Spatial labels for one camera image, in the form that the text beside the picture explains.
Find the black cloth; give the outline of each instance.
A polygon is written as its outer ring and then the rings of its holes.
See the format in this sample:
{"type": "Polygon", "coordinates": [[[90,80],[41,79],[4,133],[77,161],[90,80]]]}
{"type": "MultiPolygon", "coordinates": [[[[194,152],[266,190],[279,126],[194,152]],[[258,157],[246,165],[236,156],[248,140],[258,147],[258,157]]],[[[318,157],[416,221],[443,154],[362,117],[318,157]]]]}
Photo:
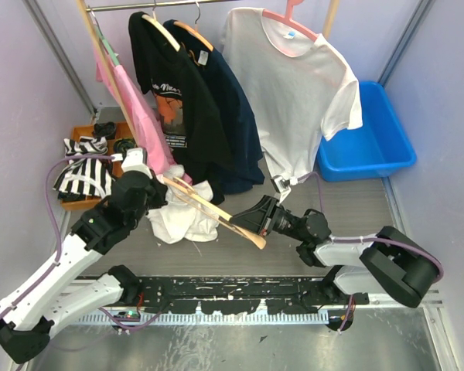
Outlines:
{"type": "Polygon", "coordinates": [[[217,48],[208,48],[171,19],[163,26],[186,48],[220,110],[223,130],[234,158],[234,170],[216,166],[214,174],[225,194],[245,192],[263,184],[258,161],[263,158],[256,120],[239,81],[217,48]]]}
{"type": "Polygon", "coordinates": [[[136,12],[129,19],[132,56],[142,93],[155,95],[162,130],[177,163],[193,182],[208,180],[212,202],[224,200],[216,165],[234,170],[220,112],[185,48],[176,51],[167,38],[136,12]]]}

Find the gray wooden floor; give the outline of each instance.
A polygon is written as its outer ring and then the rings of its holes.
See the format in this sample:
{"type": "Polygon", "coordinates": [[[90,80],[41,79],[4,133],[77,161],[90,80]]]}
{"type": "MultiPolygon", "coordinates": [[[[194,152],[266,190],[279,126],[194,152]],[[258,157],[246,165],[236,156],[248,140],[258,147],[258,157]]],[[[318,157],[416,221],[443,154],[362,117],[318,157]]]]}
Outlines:
{"type": "MultiPolygon", "coordinates": [[[[261,163],[268,174],[265,163],[261,163]]],[[[251,191],[228,196],[220,207],[234,215],[256,204],[264,194],[273,195],[270,182],[251,191]]],[[[392,219],[381,180],[322,183],[326,217],[336,236],[360,236],[376,233],[392,219]]],[[[319,208],[316,180],[297,185],[284,206],[301,216],[308,208],[319,208]]],[[[72,213],[70,223],[80,212],[72,213]]],[[[305,266],[295,252],[298,241],[272,233],[267,246],[259,250],[247,240],[219,228],[216,241],[192,243],[181,241],[167,245],[154,238],[147,219],[140,222],[131,236],[113,248],[84,274],[103,274],[114,265],[124,264],[135,274],[145,275],[320,275],[326,270],[305,266]]]]}

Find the white wall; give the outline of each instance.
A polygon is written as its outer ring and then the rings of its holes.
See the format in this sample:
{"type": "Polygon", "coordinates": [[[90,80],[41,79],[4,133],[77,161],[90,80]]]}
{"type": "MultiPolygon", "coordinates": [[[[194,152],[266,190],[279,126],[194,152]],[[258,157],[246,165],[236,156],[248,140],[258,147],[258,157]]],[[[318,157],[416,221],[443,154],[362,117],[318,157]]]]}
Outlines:
{"type": "Polygon", "coordinates": [[[391,181],[408,231],[439,258],[464,356],[464,1],[435,2],[387,92],[418,162],[391,181]]]}
{"type": "MultiPolygon", "coordinates": [[[[118,5],[149,0],[90,0],[90,6],[118,5]]],[[[94,81],[94,58],[87,31],[78,14],[75,1],[38,0],[65,49],[70,62],[97,107],[114,106],[115,102],[102,84],[94,81]]],[[[243,0],[201,5],[200,32],[218,45],[227,13],[238,6],[268,8],[285,13],[287,0],[243,0]]],[[[305,0],[294,8],[294,19],[315,32],[321,32],[329,0],[305,0]]],[[[360,80],[377,80],[391,55],[418,0],[341,1],[330,42],[346,57],[360,80]]],[[[151,13],[151,9],[141,9],[151,13]]],[[[120,53],[121,63],[134,77],[128,19],[136,11],[99,12],[97,19],[103,33],[120,53]]],[[[178,19],[193,25],[195,5],[157,8],[160,22],[178,19]]]]}
{"type": "MultiPolygon", "coordinates": [[[[51,252],[44,179],[63,155],[63,138],[88,122],[86,107],[23,3],[0,0],[0,299],[51,252]]],[[[55,201],[54,211],[62,216],[55,201]]],[[[9,360],[0,348],[0,370],[9,360]]]]}

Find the blue container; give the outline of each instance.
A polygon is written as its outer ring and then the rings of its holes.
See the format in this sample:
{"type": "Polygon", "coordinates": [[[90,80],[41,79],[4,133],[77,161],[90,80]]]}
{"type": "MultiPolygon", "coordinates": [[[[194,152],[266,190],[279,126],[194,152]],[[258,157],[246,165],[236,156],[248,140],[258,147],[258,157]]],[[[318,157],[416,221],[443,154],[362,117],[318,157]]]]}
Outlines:
{"type": "Polygon", "coordinates": [[[360,83],[363,127],[322,139],[318,163],[328,182],[381,178],[416,162],[416,154],[395,115],[384,88],[360,83]]]}

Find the pink shirt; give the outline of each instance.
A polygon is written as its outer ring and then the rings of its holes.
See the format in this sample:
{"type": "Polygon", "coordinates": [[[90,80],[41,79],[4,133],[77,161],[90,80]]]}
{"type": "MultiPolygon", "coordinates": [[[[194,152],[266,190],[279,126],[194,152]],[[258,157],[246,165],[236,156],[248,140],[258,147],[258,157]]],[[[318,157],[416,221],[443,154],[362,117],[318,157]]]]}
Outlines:
{"type": "MultiPolygon", "coordinates": [[[[104,69],[101,68],[101,61],[98,60],[96,53],[95,58],[97,59],[96,79],[97,81],[103,81],[112,96],[114,96],[108,76],[104,69]]],[[[147,165],[153,169],[155,174],[163,174],[169,169],[170,165],[175,165],[176,161],[173,159],[170,147],[167,145],[162,127],[156,120],[153,109],[150,108],[142,93],[135,87],[124,67],[121,65],[114,66],[111,61],[108,62],[114,74],[115,83],[118,85],[121,99],[136,130],[138,146],[145,148],[148,152],[147,165]]],[[[191,184],[191,178],[187,174],[184,175],[183,179],[191,184]]]]}

